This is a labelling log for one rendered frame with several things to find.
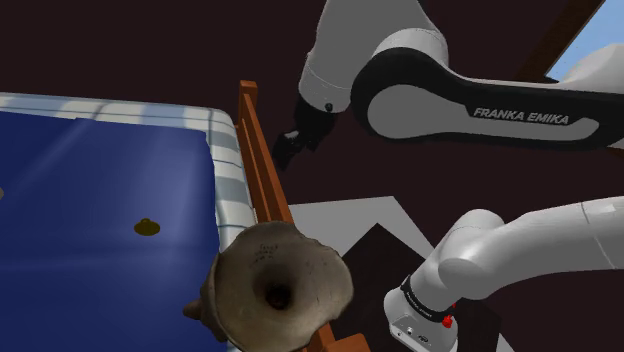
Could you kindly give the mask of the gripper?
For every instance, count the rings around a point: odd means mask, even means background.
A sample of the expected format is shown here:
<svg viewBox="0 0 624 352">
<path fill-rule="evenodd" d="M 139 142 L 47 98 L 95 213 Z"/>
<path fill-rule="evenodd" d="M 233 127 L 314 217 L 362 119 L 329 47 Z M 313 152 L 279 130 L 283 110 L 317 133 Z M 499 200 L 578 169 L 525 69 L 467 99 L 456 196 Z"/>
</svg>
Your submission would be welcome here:
<svg viewBox="0 0 624 352">
<path fill-rule="evenodd" d="M 273 145 L 271 155 L 275 166 L 285 170 L 304 147 L 315 151 L 333 130 L 336 118 L 336 114 L 314 108 L 299 95 L 294 110 L 295 130 L 280 134 Z"/>
</svg>

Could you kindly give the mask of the small olive round lid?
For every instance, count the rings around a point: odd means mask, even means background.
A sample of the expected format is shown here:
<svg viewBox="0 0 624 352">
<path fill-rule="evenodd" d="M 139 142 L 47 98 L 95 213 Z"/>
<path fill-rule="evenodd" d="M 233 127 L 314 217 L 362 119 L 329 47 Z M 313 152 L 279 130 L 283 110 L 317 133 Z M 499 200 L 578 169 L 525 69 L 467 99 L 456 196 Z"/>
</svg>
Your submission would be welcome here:
<svg viewBox="0 0 624 352">
<path fill-rule="evenodd" d="M 149 218 L 143 218 L 134 225 L 133 229 L 141 236 L 153 236 L 160 232 L 161 227 L 157 222 Z"/>
</svg>

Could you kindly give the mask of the brown clay vase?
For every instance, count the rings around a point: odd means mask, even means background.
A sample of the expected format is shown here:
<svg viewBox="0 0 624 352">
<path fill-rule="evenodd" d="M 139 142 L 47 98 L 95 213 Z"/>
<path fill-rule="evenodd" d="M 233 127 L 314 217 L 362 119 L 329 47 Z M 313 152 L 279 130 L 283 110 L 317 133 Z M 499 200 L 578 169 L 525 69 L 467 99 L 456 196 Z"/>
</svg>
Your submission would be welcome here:
<svg viewBox="0 0 624 352">
<path fill-rule="evenodd" d="M 295 352 L 353 296 L 336 250 L 291 223 L 271 221 L 243 230 L 215 256 L 200 298 L 183 314 L 241 352 Z"/>
</svg>

